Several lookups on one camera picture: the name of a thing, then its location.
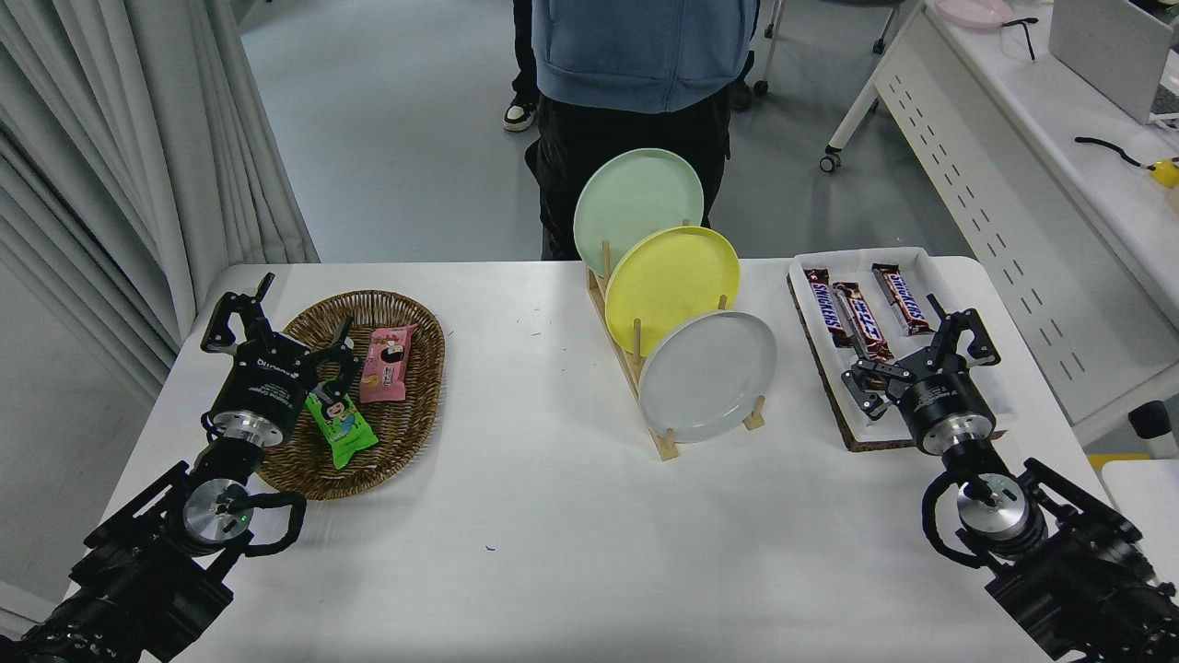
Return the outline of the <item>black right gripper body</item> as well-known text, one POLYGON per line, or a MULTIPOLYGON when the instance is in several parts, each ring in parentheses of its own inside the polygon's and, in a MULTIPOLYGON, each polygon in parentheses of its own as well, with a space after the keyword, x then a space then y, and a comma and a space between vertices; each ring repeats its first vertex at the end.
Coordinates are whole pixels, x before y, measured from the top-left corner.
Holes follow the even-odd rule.
POLYGON ((971 381, 968 366, 940 372, 926 365, 898 366, 913 381, 893 378, 890 395, 910 436, 926 436, 940 421, 951 418, 981 418, 992 425, 992 411, 971 381))

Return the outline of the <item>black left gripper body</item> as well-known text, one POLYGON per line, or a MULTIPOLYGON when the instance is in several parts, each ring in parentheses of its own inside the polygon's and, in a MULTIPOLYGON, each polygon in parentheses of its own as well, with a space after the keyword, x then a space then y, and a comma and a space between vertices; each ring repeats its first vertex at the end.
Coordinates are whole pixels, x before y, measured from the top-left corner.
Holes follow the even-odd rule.
POLYGON ((225 431, 233 421, 264 420, 263 434, 291 433, 315 382, 310 354, 291 337, 236 344, 230 375, 210 411, 211 424, 225 431))

